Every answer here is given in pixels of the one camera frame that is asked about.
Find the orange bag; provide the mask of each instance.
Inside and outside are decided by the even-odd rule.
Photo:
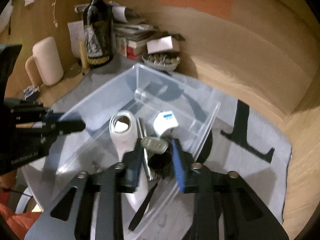
[[[33,223],[41,215],[41,212],[27,212],[23,214],[15,214],[6,206],[0,204],[0,213],[4,220],[8,223],[11,230],[20,240],[24,240],[26,233]]]

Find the clear plastic box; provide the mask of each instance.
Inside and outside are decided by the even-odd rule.
[[[56,162],[55,176],[47,174],[46,182],[50,198],[55,198],[60,190],[81,170],[95,173],[97,167],[108,168],[118,162],[117,152],[109,134],[109,120],[119,110],[128,110],[146,124],[148,135],[153,135],[152,124],[162,111],[172,110],[179,127],[174,135],[180,139],[185,151],[196,158],[212,127],[220,102],[211,99],[171,76],[136,64],[107,82],[68,111],[62,119],[79,117],[86,122],[81,133],[59,138],[47,158]],[[175,179],[161,180],[150,202],[149,210],[134,232],[128,231],[134,210],[127,198],[122,197],[125,239],[135,239],[156,217],[158,212],[178,193]]]

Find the gray surface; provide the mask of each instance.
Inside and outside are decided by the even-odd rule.
[[[133,62],[125,58],[115,59],[121,71],[128,69]],[[106,74],[105,67],[91,71],[73,91],[58,100],[52,109],[67,111],[96,88],[116,74]],[[198,89],[199,93],[213,88],[178,73],[174,77]],[[291,145],[284,134],[265,117],[250,109],[248,121],[248,143],[261,152],[275,148],[271,164],[255,157],[220,135],[220,130],[231,132],[237,99],[213,89],[212,99],[221,102],[218,116],[212,127],[213,147],[206,165],[217,172],[236,170],[265,202],[276,218],[282,222],[282,211],[286,193],[287,166],[291,156]],[[163,208],[158,217],[143,231],[138,239],[181,239],[191,225],[193,196],[178,194],[169,205]]]

